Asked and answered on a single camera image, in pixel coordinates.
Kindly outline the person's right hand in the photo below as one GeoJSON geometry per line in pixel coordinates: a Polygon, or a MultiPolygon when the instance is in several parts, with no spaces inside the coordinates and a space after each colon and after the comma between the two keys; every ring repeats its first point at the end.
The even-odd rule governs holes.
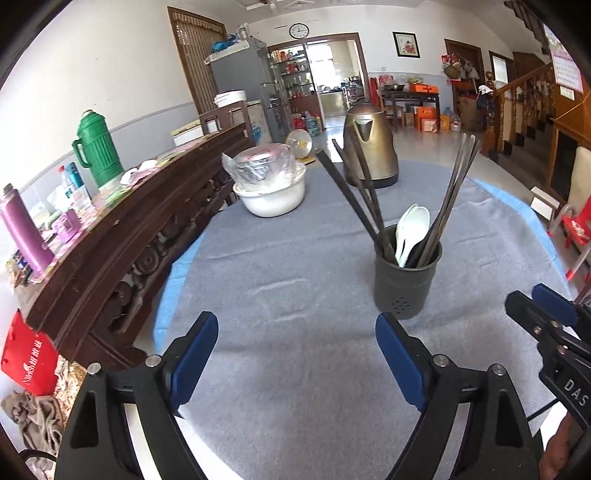
{"type": "Polygon", "coordinates": [[[539,462],[540,479],[589,479],[590,430],[583,432],[567,413],[539,462]]]}

